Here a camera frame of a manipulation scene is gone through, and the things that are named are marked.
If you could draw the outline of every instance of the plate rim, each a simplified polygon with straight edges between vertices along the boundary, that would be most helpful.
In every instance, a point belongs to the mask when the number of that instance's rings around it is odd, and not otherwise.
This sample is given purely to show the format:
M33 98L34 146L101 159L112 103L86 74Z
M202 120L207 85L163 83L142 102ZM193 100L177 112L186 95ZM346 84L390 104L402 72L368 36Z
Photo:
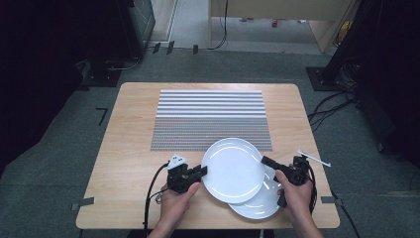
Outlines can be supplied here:
M252 147L252 149L253 150L255 150L257 153L258 153L258 155L259 155L259 157L260 157L260 160L263 158L263 155L260 153L260 151L257 149L257 147L255 147L251 142L249 142L249 141L247 141L247 140L244 140L244 139L241 139L241 138L237 138L237 137L228 137L228 138L224 138L224 139L220 139L220 140L218 140L218 141L216 141L215 143L213 143L207 150L206 150L206 152L205 152L205 154L204 154L204 156L203 156L203 159L202 159L202 163L201 163L201 166L203 167L203 165L204 166L206 166L205 164L204 164L204 161L206 160L206 158L208 158L208 156L207 156L207 154L208 154L208 152L212 149L212 148L214 148L214 147L216 147L218 144L220 144L220 143L222 143L223 141L228 141L228 140L236 140L236 141L239 141L239 142L241 142L241 143L245 143L245 144L248 144L248 145L250 145L251 147ZM263 182L264 182L264 174L265 174L265 169L263 169L263 174L262 174L262 181L261 181L261 183L259 184L259 187L258 187L258 189L256 189L256 192L253 192L253 195L251 196L251 197L248 197L248 198L246 198L246 199L244 199L244 200L241 200L241 201L229 201L228 199L222 199L222 198L220 198L220 196L216 196L214 193L213 193L213 191L211 190L211 189L209 189L208 187L207 187L207 184L206 184L206 179L205 179L205 177L203 177L203 183L204 183L204 186L206 187L206 189L209 191L209 193L213 196L213 197L215 197L216 199L218 199L218 200L220 200L220 201L222 201L222 202L226 202L226 203L233 203L233 204L236 204L236 203L242 203L242 202L245 202L245 201L247 201L247 200L249 200L249 199L251 199L252 197L254 197L259 191L260 191L260 189L262 188L262 186L263 186Z

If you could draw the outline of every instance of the floor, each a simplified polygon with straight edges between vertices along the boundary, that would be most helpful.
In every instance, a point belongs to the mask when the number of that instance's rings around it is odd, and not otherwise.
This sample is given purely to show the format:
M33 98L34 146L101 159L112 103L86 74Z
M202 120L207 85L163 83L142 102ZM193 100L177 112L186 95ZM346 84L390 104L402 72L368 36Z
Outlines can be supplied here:
M167 45L174 41L176 48L208 48L208 0L153 0L157 24L152 44ZM253 19L241 22L238 18L226 21L227 42L221 51L263 52L319 55L309 25L300 20L279 20L276 28L271 19ZM220 44L224 32L224 19L213 18L212 46ZM326 52L333 55L335 47Z

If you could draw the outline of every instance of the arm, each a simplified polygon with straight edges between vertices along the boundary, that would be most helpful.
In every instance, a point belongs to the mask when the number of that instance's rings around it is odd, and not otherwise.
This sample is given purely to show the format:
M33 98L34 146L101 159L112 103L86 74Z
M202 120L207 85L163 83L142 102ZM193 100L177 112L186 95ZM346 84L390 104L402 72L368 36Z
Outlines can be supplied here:
M301 186L296 186L290 183L281 171L275 171L275 176L284 188L287 200L287 206L284 208L284 212L296 231L297 237L324 237L315 225L311 212L309 211L312 181L309 180Z
M160 205L160 219L149 235L150 238L168 238L182 220L182 215L189 208L189 199L200 188L200 182L194 183L188 192L179 194L173 190L163 192Z

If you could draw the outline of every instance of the wooden table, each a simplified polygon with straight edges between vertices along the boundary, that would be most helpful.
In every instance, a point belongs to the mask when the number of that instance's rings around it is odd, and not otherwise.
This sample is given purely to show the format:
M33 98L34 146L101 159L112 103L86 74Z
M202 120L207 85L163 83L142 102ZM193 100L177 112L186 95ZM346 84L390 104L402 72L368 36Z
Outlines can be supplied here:
M225 17L226 1L209 0L209 48L212 48L212 17ZM356 0L229 0L227 17L309 20L321 53L326 53L355 2Z
M272 152L262 153L288 165L302 149L319 158L297 86L294 84L240 83L146 83L128 82L121 86L108 128L93 168L85 198L95 203L82 206L76 225L80 229L143 229L145 201L152 178L174 152L153 152L151 141L161 89L246 89L261 90ZM177 152L200 165L205 152ZM315 172L318 200L313 217L320 228L336 228L340 218L335 204L322 203L331 196L324 168L311 163ZM153 192L165 184L166 170L157 178ZM159 205L150 208L150 228L159 218ZM228 204L214 198L204 185L191 199L179 229L277 229L291 227L279 210L264 220L238 215Z

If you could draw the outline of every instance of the gray carpet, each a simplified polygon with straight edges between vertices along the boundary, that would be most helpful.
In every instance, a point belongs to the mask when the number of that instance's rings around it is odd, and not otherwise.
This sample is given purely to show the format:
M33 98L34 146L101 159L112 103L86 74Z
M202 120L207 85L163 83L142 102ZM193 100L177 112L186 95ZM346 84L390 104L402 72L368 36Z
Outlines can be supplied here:
M42 140L11 163L0 180L0 237L78 237L77 212L121 83L236 82L295 83L308 113L331 92L314 92L305 66L323 66L330 56L163 49L124 71L116 88L76 91ZM345 100L335 98L328 108ZM103 111L109 108L102 125ZM374 134L355 104L329 117L315 132L332 190L344 201L362 237L418 237L420 173L398 156L376 151ZM341 225L327 237L356 237L338 208ZM86 230L83 237L126 237L126 230ZM291 229L276 237L295 237Z

